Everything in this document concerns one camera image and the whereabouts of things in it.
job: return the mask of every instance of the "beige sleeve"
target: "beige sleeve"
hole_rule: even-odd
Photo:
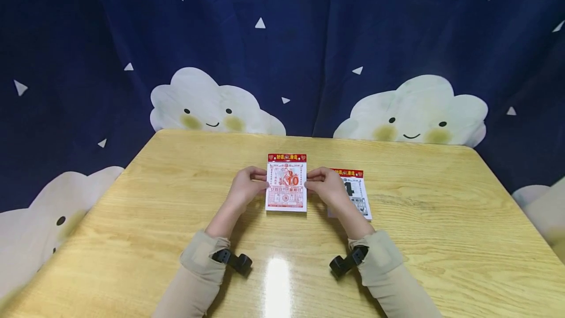
[[[369,252],[358,266],[362,283],[379,301],[388,318],[442,317],[434,301],[403,264],[402,254],[385,231],[377,231],[349,247],[367,246]]]
[[[211,256],[229,246],[227,238],[212,238],[204,231],[197,232],[182,252],[181,266],[152,317],[202,318],[218,295],[226,272],[226,265]]]

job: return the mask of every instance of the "dark blue curtain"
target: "dark blue curtain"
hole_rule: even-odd
[[[488,106],[476,150],[509,192],[552,185],[565,174],[564,3],[2,0],[0,212],[64,172],[127,166],[157,129],[152,91],[186,67],[250,93],[286,135],[330,138],[361,99],[439,76]]]

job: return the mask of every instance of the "person's left hand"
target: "person's left hand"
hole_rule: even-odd
[[[226,204],[242,214],[257,193],[268,187],[266,170],[255,166],[246,167],[235,174]]]

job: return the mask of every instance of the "black wrist strap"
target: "black wrist strap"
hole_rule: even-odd
[[[369,247],[367,246],[355,246],[353,251],[343,259],[341,255],[336,256],[330,263],[330,268],[332,273],[336,278],[340,278],[352,267],[358,266],[363,263],[363,259],[367,256],[369,252]]]
[[[245,254],[237,256],[231,253],[229,249],[223,249],[215,252],[212,255],[212,259],[216,262],[224,263],[225,265],[233,267],[233,269],[242,276],[248,276],[251,271],[251,265],[253,264],[253,260]]]

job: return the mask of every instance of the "number 4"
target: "number 4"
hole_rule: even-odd
[[[345,185],[345,189],[347,191],[347,194],[349,196],[353,196],[353,194],[355,193],[352,189],[352,184],[351,182],[344,182],[343,185]]]

